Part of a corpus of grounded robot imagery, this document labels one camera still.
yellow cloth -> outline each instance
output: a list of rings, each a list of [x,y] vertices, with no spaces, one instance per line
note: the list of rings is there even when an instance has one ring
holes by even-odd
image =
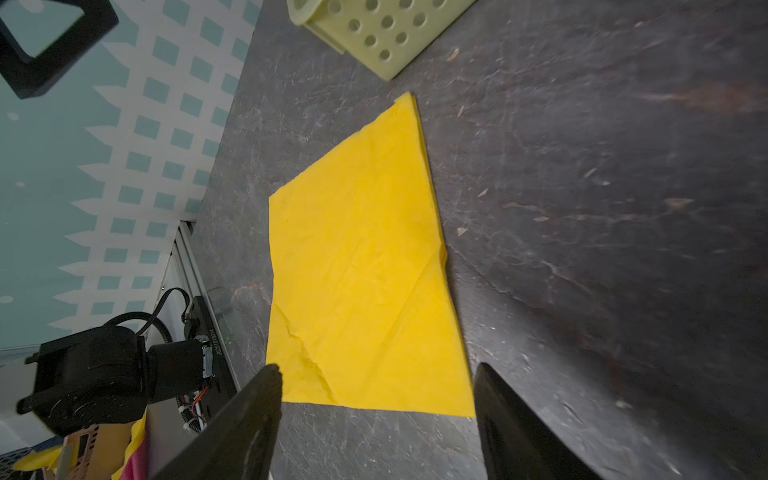
[[[33,472],[40,468],[47,468],[56,473],[58,467],[58,459],[61,456],[61,445],[51,447],[43,450],[42,452],[35,452],[34,450],[27,455],[21,457],[14,465],[13,470],[20,470],[22,472]],[[72,449],[72,460],[69,462],[69,468],[74,467],[78,463],[78,453],[80,452],[80,439],[75,439],[74,448]]]
[[[137,420],[132,426],[131,426],[131,442],[128,443],[128,447],[125,448],[125,454],[123,457],[123,466],[121,466],[115,473],[112,474],[111,480],[120,480],[120,477],[123,476],[123,471],[125,470],[125,467],[128,466],[128,460],[131,459],[131,456],[136,453],[136,451],[141,447],[141,444],[144,443],[144,440],[147,438],[147,410],[144,410],[144,414],[141,416],[140,420]]]
[[[270,198],[283,400],[475,416],[411,94]]]

red wire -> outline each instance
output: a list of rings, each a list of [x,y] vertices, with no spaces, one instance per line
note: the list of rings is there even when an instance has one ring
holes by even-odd
[[[202,400],[202,399],[203,399],[203,396],[205,395],[205,393],[206,393],[207,391],[208,391],[208,387],[205,387],[205,388],[203,389],[203,391],[202,391],[202,392],[200,392],[200,395],[198,395],[197,397],[195,397],[195,400],[194,400],[194,402],[192,402],[192,408],[190,409],[190,410],[192,410],[192,415],[195,415],[195,416],[197,416],[197,413],[195,412],[194,408],[195,408],[195,406],[197,406],[197,403],[198,403],[200,400]]]

gray marble surface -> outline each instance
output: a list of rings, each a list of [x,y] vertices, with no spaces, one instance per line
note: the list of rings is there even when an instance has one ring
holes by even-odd
[[[411,91],[473,369],[605,478],[768,477],[767,27],[762,0],[478,0],[384,82],[265,0],[192,236],[236,374],[267,198]],[[472,420],[283,413],[276,480],[485,478]]]

light green plastic basket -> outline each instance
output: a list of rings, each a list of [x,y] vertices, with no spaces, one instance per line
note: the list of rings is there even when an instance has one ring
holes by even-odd
[[[287,0],[291,21],[390,80],[475,0]]]

patterned wallpaper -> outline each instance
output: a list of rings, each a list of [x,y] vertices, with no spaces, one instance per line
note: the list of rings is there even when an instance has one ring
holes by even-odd
[[[0,348],[150,310],[193,220],[260,0],[112,0],[120,24],[46,95],[0,79]],[[72,7],[0,9],[36,54]]]

